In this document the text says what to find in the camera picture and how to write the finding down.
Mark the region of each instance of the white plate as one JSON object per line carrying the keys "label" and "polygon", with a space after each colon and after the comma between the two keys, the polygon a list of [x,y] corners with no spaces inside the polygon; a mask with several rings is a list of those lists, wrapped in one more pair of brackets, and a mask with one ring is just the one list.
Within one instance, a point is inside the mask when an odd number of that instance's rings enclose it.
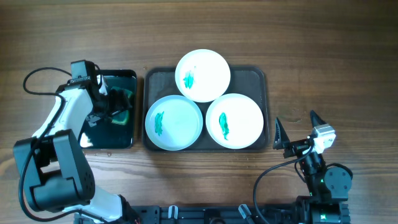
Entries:
{"label": "white plate", "polygon": [[190,146],[198,139],[202,127],[203,117],[199,107],[178,95],[156,101],[145,118],[148,138],[159,148],[170,151]]}
{"label": "white plate", "polygon": [[204,103],[220,97],[228,88],[231,71],[225,59],[212,50],[186,54],[175,69],[175,83],[188,99]]}
{"label": "white plate", "polygon": [[[221,125],[224,126],[225,118],[228,128],[223,129]],[[218,144],[230,149],[242,149],[253,144],[259,138],[263,126],[264,118],[260,107],[241,94],[232,93],[218,98],[212,102],[206,114],[206,127],[210,136]]]}

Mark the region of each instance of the wooden table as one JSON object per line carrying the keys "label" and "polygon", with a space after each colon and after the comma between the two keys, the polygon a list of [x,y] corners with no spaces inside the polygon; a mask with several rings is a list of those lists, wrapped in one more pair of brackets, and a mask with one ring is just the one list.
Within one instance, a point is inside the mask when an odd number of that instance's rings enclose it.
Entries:
{"label": "wooden table", "polygon": [[[255,65],[266,74],[271,138],[276,116],[291,140],[310,132],[310,110],[328,121],[337,139],[325,160],[354,172],[348,201],[352,223],[397,223],[397,6],[376,1],[0,5],[0,223],[32,223],[17,201],[12,147],[41,126],[54,99],[23,91],[31,70],[70,70],[70,62],[85,58],[102,69],[133,69],[144,78],[149,69],[176,65],[194,49],[215,50],[232,65]],[[29,88],[54,91],[67,78],[43,72]],[[250,204],[257,176],[285,161],[271,146],[260,154],[150,153],[136,130],[131,149],[85,151],[96,183],[132,205]],[[293,166],[271,172],[258,189],[261,203],[293,202],[298,195],[308,191]]]}

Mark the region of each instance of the wood grain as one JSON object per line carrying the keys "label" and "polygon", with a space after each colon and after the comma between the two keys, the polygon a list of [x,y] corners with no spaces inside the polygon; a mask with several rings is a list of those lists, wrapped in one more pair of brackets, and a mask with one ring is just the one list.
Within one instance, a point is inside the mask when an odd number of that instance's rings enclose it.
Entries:
{"label": "wood grain", "polygon": [[[310,110],[327,120],[337,139],[325,160],[354,172],[352,223],[398,222],[398,4],[266,1],[1,6],[0,223],[33,222],[17,201],[12,147],[41,126],[54,99],[23,92],[31,70],[69,70],[85,58],[145,77],[194,49],[258,66],[270,118],[279,116],[291,140],[309,133]],[[54,91],[67,78],[43,72],[29,86]],[[284,161],[270,146],[260,154],[154,154],[139,134],[131,149],[85,152],[96,183],[133,205],[252,203],[257,176]],[[261,203],[308,194],[292,166],[271,172],[258,192]]]}

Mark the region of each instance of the teal marking on plate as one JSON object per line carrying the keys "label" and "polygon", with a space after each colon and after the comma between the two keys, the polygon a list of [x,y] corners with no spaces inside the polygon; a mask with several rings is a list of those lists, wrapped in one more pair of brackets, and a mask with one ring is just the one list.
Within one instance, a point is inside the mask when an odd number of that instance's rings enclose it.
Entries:
{"label": "teal marking on plate", "polygon": [[164,111],[162,113],[157,113],[156,117],[155,117],[155,133],[157,133],[157,135],[161,135],[162,134],[162,120],[163,120],[163,114]]}
{"label": "teal marking on plate", "polygon": [[185,73],[184,84],[186,88],[191,89],[193,85],[193,71],[189,70]]}
{"label": "teal marking on plate", "polygon": [[218,122],[220,123],[221,130],[223,130],[223,135],[224,135],[225,140],[228,140],[228,139],[226,138],[226,136],[227,136],[227,134],[229,133],[229,129],[228,129],[228,124],[227,124],[227,122],[226,122],[226,115],[225,115],[225,113],[222,113],[222,114],[220,115],[220,118],[218,118]]}

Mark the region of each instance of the light blue plate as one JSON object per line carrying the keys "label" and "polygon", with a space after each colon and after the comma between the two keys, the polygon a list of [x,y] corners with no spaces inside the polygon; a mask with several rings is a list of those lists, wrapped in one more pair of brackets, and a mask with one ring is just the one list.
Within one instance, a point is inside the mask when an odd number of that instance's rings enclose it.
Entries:
{"label": "light blue plate", "polygon": [[145,118],[149,139],[159,148],[177,151],[192,145],[203,127],[199,107],[184,96],[171,95],[156,101]]}

